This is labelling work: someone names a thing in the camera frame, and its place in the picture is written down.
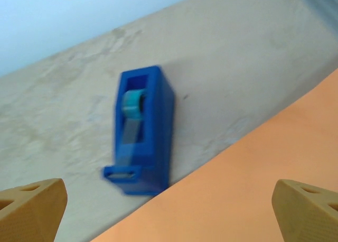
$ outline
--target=wall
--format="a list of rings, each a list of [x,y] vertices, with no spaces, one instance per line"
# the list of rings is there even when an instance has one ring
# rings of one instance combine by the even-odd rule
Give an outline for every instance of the wall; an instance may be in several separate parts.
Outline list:
[[[304,0],[338,36],[338,0]]]
[[[182,0],[0,0],[0,76]]]
[[[89,241],[147,200],[101,178],[114,161],[122,71],[160,64],[175,90],[175,183],[338,68],[337,47],[301,0],[187,0],[8,74],[0,78],[0,190],[63,178],[68,205],[55,242]],[[253,180],[246,168],[257,160],[246,161],[224,170]],[[262,171],[275,161],[270,155]]]

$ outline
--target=orange table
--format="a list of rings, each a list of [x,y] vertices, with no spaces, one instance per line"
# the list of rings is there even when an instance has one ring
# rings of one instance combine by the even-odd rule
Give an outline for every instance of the orange table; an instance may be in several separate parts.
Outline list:
[[[338,70],[92,242],[282,242],[278,179],[338,191]]]

